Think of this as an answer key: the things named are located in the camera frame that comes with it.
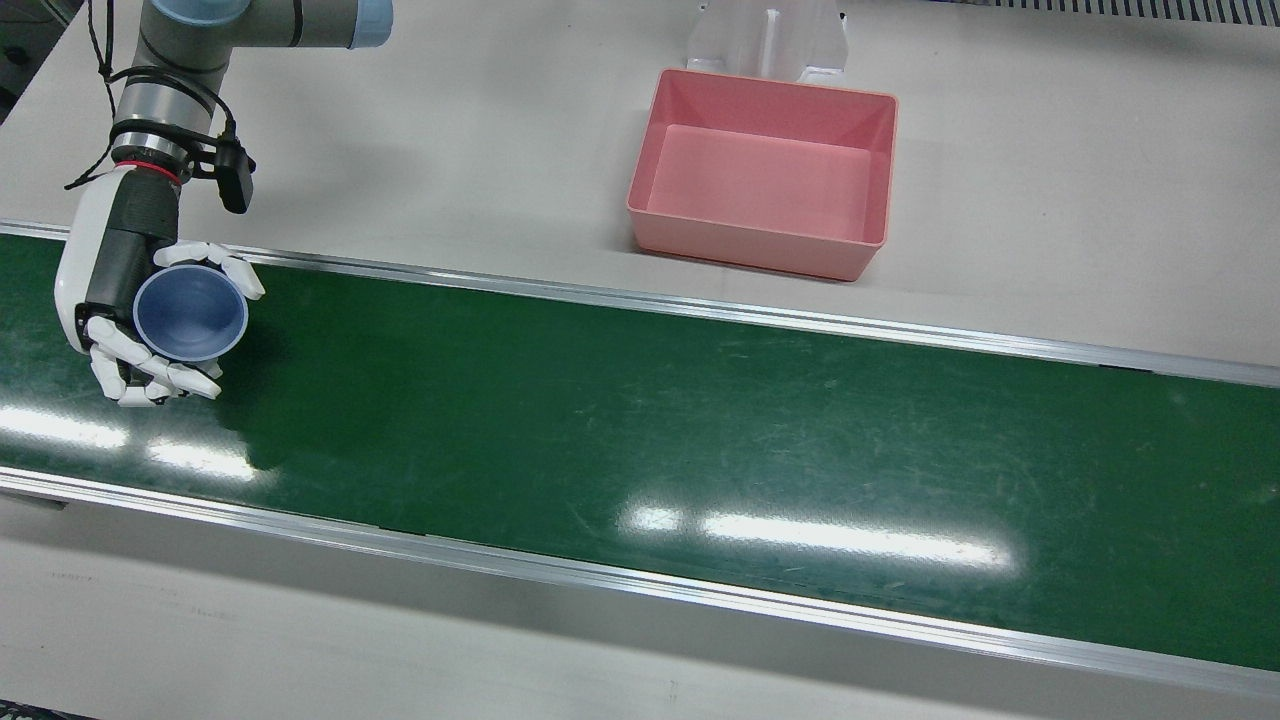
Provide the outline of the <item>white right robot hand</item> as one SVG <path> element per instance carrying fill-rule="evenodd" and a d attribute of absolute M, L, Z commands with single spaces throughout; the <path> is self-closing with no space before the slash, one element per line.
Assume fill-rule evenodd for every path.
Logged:
<path fill-rule="evenodd" d="M 180 240 L 180 183 L 123 161 L 87 183 L 54 282 L 69 346 L 102 396 L 123 407 L 220 395 L 220 359 L 243 337 L 265 288 L 219 243 Z"/>

